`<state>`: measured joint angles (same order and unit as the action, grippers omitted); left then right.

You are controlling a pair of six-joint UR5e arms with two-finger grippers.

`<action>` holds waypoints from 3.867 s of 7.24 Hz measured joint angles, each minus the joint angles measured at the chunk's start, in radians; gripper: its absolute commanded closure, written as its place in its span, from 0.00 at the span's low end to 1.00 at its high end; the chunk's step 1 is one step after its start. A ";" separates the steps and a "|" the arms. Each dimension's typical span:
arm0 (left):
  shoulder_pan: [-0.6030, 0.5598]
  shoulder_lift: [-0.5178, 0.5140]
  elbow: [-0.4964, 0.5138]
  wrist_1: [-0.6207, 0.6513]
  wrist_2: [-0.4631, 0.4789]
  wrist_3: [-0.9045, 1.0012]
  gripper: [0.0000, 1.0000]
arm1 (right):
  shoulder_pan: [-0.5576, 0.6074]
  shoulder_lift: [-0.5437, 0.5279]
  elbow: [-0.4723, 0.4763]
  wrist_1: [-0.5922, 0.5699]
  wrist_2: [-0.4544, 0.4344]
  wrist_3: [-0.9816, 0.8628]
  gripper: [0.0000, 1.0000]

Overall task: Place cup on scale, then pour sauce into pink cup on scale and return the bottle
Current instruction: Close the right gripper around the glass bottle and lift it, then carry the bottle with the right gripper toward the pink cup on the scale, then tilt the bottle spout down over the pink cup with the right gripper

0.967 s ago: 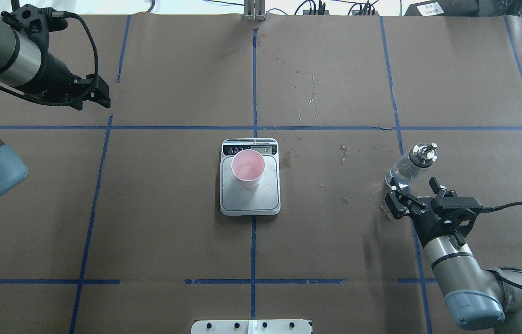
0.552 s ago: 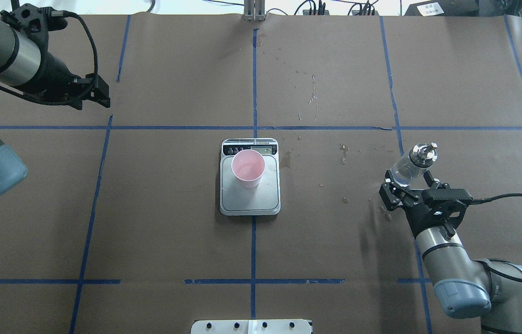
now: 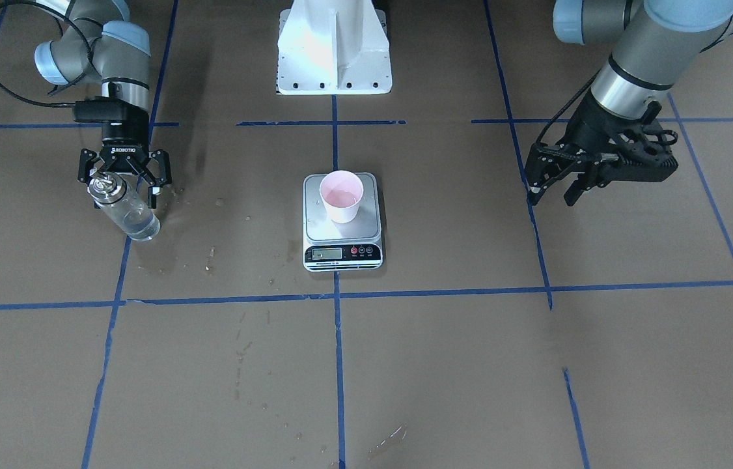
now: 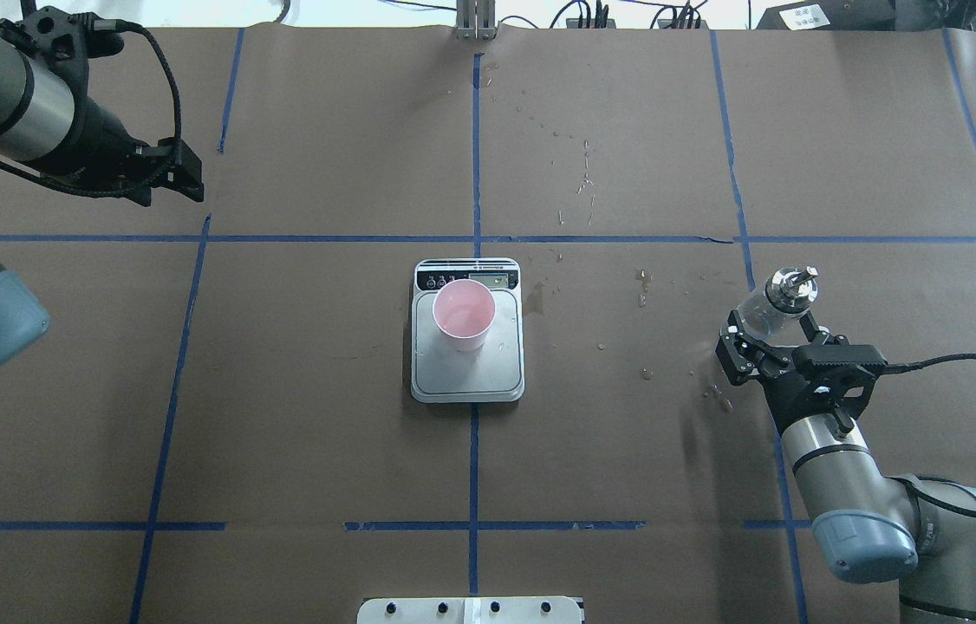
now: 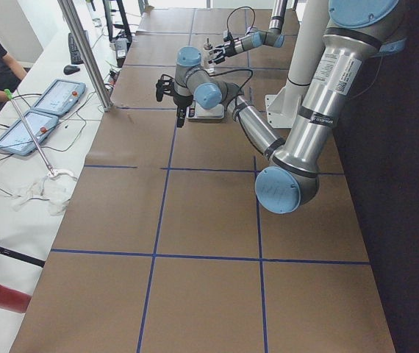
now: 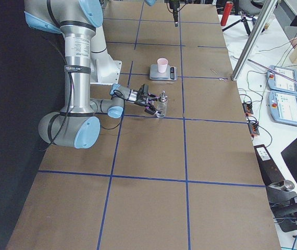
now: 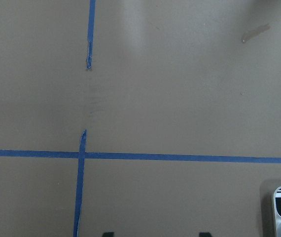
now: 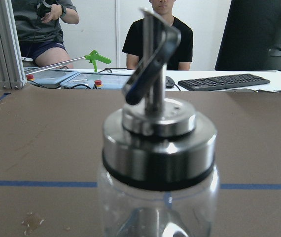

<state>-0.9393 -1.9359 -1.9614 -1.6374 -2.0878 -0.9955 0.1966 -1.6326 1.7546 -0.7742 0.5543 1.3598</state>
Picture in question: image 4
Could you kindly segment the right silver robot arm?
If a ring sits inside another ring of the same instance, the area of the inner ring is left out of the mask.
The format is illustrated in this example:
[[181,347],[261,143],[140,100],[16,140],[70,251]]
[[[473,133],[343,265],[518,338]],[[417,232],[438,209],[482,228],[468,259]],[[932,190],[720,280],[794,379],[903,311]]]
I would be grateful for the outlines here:
[[715,354],[734,386],[760,384],[829,572],[899,585],[901,623],[976,623],[976,487],[884,475],[857,419],[874,384],[907,372],[806,315],[802,345],[772,345],[736,309]]

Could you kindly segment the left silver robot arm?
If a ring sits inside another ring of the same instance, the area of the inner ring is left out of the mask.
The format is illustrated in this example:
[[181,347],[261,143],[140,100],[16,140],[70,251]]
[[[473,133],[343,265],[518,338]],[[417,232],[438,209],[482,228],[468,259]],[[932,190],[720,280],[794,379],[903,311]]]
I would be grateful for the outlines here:
[[[135,138],[89,93],[92,60],[111,58],[134,33],[150,44],[172,107],[170,133]],[[144,208],[167,189],[205,198],[202,162],[183,137],[179,84],[159,40],[142,24],[71,13],[34,1],[0,20],[0,173],[73,198],[117,198]],[[0,367],[49,330],[49,312],[0,262]]]

